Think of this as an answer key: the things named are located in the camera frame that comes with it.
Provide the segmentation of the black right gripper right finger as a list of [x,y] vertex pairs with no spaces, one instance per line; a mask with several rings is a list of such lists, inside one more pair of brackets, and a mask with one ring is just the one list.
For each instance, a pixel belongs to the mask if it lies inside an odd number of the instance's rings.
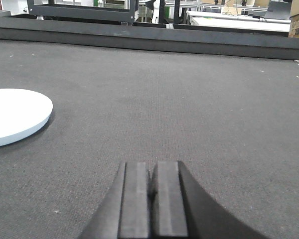
[[159,161],[152,178],[154,239],[263,239],[218,204],[183,162]]

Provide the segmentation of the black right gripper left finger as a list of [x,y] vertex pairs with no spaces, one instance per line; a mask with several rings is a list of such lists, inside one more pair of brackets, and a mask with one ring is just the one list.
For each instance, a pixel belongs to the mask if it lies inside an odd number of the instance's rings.
[[121,163],[80,239],[149,239],[149,172],[144,162]]

